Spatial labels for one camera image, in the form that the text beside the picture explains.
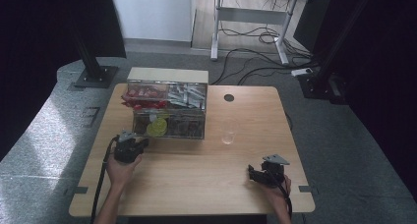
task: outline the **desk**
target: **desk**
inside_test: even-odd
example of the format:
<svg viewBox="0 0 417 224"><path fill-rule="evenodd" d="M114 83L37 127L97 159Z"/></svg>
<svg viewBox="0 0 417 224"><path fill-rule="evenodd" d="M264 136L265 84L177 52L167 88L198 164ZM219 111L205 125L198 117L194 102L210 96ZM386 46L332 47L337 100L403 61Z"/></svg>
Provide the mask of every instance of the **desk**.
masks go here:
<svg viewBox="0 0 417 224"><path fill-rule="evenodd" d="M90 216L101 161L110 140L132 127L133 113L121 104L125 84L115 87L89 160L79 182L88 188L75 194L73 216ZM234 101L224 100L225 94ZM221 141L221 122L234 117L239 131L232 144ZM315 205L306 176L274 87L210 85L204 140L154 139L123 194L119 215L226 215L272 213L261 189L249 180L248 164L261 169L262 157L278 153L291 163L285 173L292 180L294 212L311 212ZM98 201L102 206L110 183L104 178Z"/></svg>
<svg viewBox="0 0 417 224"><path fill-rule="evenodd" d="M276 37L274 40L282 64L288 65L288 58L286 57L282 42L288 30L289 22L291 21L296 2L297 0L290 1L289 10L287 12L276 12L265 10L248 10L240 8L225 8L221 6L221 0L215 0L214 34L211 38L211 60L217 60L218 22L233 21L243 23L281 25L282 33L279 35L279 37Z"/></svg>

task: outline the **human hand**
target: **human hand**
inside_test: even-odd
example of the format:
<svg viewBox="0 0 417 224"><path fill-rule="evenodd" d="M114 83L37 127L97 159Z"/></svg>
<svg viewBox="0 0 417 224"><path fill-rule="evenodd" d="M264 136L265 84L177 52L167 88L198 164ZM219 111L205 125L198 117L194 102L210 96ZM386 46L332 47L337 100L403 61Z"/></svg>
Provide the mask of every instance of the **human hand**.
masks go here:
<svg viewBox="0 0 417 224"><path fill-rule="evenodd" d="M124 189L130 182L135 167L142 161L142 155L139 154L133 163L122 163L114 159L111 153L107 160L107 174L110 178L111 186Z"/></svg>
<svg viewBox="0 0 417 224"><path fill-rule="evenodd" d="M282 187L289 195L291 193L291 179L288 176L284 175L285 180L282 182ZM286 210L286 201L285 195L279 188L270 188L261 184L261 189L264 191L269 203L273 206L275 210L285 209Z"/></svg>

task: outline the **glass cup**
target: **glass cup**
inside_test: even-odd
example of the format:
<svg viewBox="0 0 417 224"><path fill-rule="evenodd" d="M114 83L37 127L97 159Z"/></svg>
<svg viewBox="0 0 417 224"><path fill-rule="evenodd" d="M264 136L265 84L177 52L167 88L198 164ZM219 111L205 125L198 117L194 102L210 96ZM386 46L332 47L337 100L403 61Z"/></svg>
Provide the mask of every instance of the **glass cup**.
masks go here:
<svg viewBox="0 0 417 224"><path fill-rule="evenodd" d="M221 130L222 130L222 136L221 141L225 144L231 144L233 143L237 131L239 128L239 124L237 120L232 118L227 118L222 121Z"/></svg>

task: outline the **table hole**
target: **table hole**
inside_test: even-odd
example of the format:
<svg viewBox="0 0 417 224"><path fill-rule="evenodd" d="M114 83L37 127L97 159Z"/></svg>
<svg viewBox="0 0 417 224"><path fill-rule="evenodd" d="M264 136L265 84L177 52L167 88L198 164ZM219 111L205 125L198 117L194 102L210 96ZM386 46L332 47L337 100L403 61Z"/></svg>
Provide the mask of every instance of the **table hole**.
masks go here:
<svg viewBox="0 0 417 224"><path fill-rule="evenodd" d="M225 94L224 100L226 100L227 102L231 102L234 100L234 96L232 94Z"/></svg>

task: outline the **metal frame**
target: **metal frame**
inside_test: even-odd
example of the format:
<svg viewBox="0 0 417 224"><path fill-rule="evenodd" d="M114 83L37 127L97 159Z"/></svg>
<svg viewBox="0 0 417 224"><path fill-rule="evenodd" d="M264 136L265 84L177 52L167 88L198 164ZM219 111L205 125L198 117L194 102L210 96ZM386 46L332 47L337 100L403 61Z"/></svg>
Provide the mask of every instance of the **metal frame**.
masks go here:
<svg viewBox="0 0 417 224"><path fill-rule="evenodd" d="M264 10L248 10L237 8L225 8L221 7L221 0L215 0L214 11L214 34L211 38L211 55L212 61L217 60L218 52L218 22L219 21L233 21L243 23L256 23L256 24L270 24L270 25L282 25L282 33L280 37L276 37L275 45L278 50L279 57L283 65L288 65L288 58L283 48L283 39L288 30L289 22L291 21L292 14L294 13L295 4L297 0L290 1L290 7L287 12L278 11L264 11Z"/></svg>

